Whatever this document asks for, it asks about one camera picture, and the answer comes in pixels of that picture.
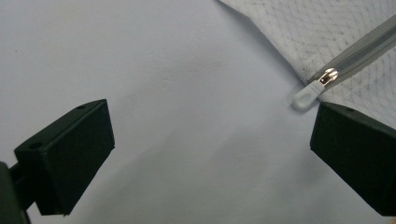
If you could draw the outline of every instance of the zipper teeth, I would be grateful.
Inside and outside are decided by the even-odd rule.
[[[367,36],[361,38],[360,41],[345,50],[346,55],[340,55],[333,59],[328,65],[316,73],[308,82],[320,78],[324,70],[328,68],[335,68],[339,72],[338,78],[329,83],[326,90],[332,86],[342,82],[343,80],[357,74],[366,65],[372,63],[379,58],[383,53],[396,45],[396,16],[387,20],[380,27],[373,30]]]

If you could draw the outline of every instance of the metal zipper slider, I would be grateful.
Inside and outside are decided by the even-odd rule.
[[[294,95],[292,105],[298,110],[305,110],[323,93],[326,85],[336,80],[338,72],[335,68],[327,69],[324,74]]]

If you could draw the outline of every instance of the white zipper pull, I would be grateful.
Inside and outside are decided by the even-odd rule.
[[[334,81],[337,77],[338,72],[335,68],[327,69],[320,79],[314,80],[295,94],[291,104],[298,110],[307,109],[320,96],[320,94],[323,93],[326,85]]]

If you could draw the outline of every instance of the zipper pull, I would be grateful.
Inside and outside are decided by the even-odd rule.
[[[335,68],[327,69],[323,76],[318,80],[314,80],[297,94],[294,95],[292,105],[298,110],[305,110],[323,93],[325,87],[338,77]]]

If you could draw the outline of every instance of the fabric pouch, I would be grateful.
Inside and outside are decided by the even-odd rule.
[[[220,0],[248,16],[322,102],[311,148],[384,216],[396,215],[396,1]]]

